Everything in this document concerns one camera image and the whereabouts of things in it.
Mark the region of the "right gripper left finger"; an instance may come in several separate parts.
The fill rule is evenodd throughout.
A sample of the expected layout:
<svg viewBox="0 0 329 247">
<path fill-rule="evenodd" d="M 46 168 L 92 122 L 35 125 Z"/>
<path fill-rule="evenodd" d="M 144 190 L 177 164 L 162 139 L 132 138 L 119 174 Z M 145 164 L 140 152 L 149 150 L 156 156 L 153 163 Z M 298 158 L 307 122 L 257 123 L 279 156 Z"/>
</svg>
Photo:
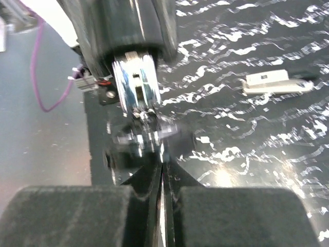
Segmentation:
<svg viewBox="0 0 329 247">
<path fill-rule="evenodd" d="M 30 186 L 1 216 L 1 246 L 157 246 L 160 165 L 118 186 Z"/>
</svg>

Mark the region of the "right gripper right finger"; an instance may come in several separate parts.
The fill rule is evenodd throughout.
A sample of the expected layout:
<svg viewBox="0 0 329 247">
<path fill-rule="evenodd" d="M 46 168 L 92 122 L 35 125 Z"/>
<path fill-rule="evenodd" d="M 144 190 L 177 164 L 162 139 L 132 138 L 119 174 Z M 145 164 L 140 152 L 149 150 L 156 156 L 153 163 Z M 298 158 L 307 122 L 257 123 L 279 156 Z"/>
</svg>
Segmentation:
<svg viewBox="0 0 329 247">
<path fill-rule="evenodd" d="M 319 246 L 299 197 L 268 187 L 210 188 L 163 165 L 168 246 Z"/>
</svg>

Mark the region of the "black stapler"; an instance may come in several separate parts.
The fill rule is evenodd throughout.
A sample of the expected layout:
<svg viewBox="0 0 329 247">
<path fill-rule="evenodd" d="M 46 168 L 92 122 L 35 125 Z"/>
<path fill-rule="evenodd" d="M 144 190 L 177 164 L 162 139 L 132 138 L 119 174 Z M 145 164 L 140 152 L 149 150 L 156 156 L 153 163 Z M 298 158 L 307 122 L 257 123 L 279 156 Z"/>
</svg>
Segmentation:
<svg viewBox="0 0 329 247">
<path fill-rule="evenodd" d="M 105 152 L 109 167 L 139 167 L 149 158 L 168 162 L 192 152 L 195 136 L 161 115 L 159 60 L 177 56 L 174 1 L 59 1 L 71 21 L 91 75 L 114 78 L 125 125 Z"/>
</svg>

